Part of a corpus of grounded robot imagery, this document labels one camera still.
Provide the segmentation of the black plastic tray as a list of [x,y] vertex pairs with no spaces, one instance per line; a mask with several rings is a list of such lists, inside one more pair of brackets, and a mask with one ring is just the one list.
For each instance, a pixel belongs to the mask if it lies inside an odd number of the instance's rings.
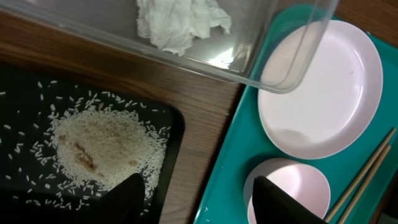
[[55,119],[90,108],[135,112],[165,149],[156,187],[147,188],[139,223],[160,220],[185,123],[174,107],[1,65],[1,222],[71,223],[105,194],[72,184],[51,143]]

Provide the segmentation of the large pink plate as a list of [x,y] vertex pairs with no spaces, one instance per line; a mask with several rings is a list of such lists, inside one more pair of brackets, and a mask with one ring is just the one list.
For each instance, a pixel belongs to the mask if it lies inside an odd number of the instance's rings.
[[279,150],[299,159],[321,159],[362,135],[382,88],[381,58],[372,40],[352,24],[331,20],[295,90],[259,90],[259,117]]

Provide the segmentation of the small pink bowl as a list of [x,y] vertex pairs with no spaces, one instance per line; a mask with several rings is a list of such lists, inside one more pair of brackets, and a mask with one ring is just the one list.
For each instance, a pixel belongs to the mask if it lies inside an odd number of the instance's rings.
[[243,187],[248,222],[256,224],[252,205],[254,178],[264,176],[319,218],[330,205],[331,190],[327,178],[317,168],[285,158],[268,159],[256,166]]

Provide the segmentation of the white rice pile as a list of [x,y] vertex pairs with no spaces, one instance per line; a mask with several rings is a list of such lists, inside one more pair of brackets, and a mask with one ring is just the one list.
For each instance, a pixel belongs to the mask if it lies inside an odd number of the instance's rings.
[[105,194],[136,173],[146,190],[156,187],[165,157],[162,141],[146,131],[137,113],[103,108],[55,119],[51,143],[73,185],[96,182]]

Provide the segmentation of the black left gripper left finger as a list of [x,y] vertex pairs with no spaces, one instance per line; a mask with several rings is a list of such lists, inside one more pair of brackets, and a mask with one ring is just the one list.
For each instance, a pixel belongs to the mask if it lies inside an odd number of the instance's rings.
[[98,204],[76,218],[55,223],[134,224],[140,223],[145,185],[140,174],[133,174],[103,196]]

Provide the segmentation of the clear plastic bin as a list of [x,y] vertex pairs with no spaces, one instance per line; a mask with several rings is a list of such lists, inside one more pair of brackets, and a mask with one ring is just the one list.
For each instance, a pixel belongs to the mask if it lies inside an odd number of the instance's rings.
[[137,34],[138,6],[130,0],[1,0],[1,10],[200,75],[287,93],[302,82],[337,1],[217,1],[230,33],[210,29],[183,56]]

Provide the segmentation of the wooden chopstick left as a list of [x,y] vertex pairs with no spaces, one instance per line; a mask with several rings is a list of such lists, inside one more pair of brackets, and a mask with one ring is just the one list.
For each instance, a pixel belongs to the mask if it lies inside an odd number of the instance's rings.
[[346,190],[343,192],[341,197],[336,201],[332,209],[329,211],[327,216],[324,218],[324,221],[330,223],[332,219],[335,217],[338,210],[343,206],[343,204],[347,201],[348,197],[354,192],[355,189],[358,190],[359,186],[362,184],[364,178],[368,174],[371,166],[374,164],[377,157],[380,155],[382,150],[389,145],[389,141],[392,139],[393,135],[397,131],[396,128],[392,128],[388,135],[384,138],[384,140],[380,143],[379,147],[375,150],[374,154],[368,159],[368,161],[363,165],[361,170],[358,172],[357,176],[353,179],[353,181],[349,184]]

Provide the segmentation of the white napkin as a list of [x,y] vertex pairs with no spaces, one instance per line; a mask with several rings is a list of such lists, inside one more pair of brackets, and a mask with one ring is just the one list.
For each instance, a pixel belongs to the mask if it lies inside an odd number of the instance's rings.
[[137,0],[137,34],[158,49],[183,56],[194,38],[207,39],[210,29],[230,33],[231,17],[215,0]]

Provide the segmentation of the teal serving tray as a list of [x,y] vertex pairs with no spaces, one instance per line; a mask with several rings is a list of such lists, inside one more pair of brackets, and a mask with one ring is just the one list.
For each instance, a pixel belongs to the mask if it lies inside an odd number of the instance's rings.
[[247,85],[206,185],[195,215],[196,223],[247,223],[245,181],[256,166],[273,158],[294,160],[320,170],[330,185],[329,208],[335,204],[391,129],[397,129],[397,49],[364,33],[380,55],[383,88],[377,111],[362,135],[329,157],[290,156],[273,145],[262,126],[257,105],[261,89]]

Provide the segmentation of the wooden chopstick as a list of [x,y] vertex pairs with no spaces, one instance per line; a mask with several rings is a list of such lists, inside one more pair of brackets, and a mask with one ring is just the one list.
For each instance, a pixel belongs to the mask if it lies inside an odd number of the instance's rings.
[[362,194],[364,193],[364,191],[367,189],[369,183],[372,181],[375,173],[377,172],[377,170],[379,169],[380,165],[382,164],[383,160],[385,159],[385,157],[387,156],[388,152],[390,151],[391,146],[387,145],[382,152],[380,153],[380,155],[377,157],[377,159],[375,160],[374,164],[371,166],[368,174],[366,175],[366,177],[364,178],[362,184],[359,186],[357,192],[354,194],[352,200],[350,201],[350,203],[348,204],[348,206],[346,207],[345,211],[343,212],[343,214],[341,215],[340,219],[338,220],[338,224],[345,224],[346,219],[349,217],[349,215],[351,214],[352,210],[354,209],[355,205],[357,204],[357,202],[359,201],[359,199],[361,198]]
[[392,139],[393,135],[397,131],[396,128],[392,128],[388,135],[384,138],[384,140],[380,143],[379,147],[375,150],[374,154],[368,159],[368,161],[363,165],[361,170],[358,172],[357,176],[353,179],[353,181],[349,184],[346,190],[343,192],[341,197],[336,201],[332,209],[329,211],[327,216],[324,218],[324,221],[330,223],[332,219],[335,217],[338,210],[343,206],[343,204],[347,201],[348,197],[354,192],[355,189],[358,190],[359,186],[362,184],[364,178],[368,174],[371,166],[374,164],[377,157],[380,155],[382,150],[389,145],[389,141]]

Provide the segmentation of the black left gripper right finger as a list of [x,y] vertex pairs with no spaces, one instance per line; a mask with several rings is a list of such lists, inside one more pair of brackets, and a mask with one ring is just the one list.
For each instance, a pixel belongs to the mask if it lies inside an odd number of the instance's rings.
[[327,224],[264,176],[254,179],[252,205],[258,224]]

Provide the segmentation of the wooden chopstick right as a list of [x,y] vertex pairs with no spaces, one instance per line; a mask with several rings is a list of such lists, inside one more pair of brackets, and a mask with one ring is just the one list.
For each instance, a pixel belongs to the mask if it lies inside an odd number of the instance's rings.
[[380,155],[377,157],[377,159],[375,160],[374,164],[371,166],[368,174],[366,175],[366,177],[364,178],[362,184],[359,186],[357,192],[354,194],[352,200],[350,201],[350,203],[348,204],[348,206],[346,207],[345,211],[343,212],[343,214],[341,215],[340,219],[338,220],[338,224],[345,224],[346,219],[349,217],[349,215],[351,214],[352,210],[354,209],[355,205],[357,204],[357,202],[359,201],[359,199],[361,198],[362,194],[364,193],[364,191],[367,189],[369,183],[372,181],[375,173],[377,172],[377,170],[379,169],[380,165],[382,164],[383,160],[385,159],[385,157],[387,156],[388,152],[390,151],[391,146],[387,145],[382,152],[380,153]]

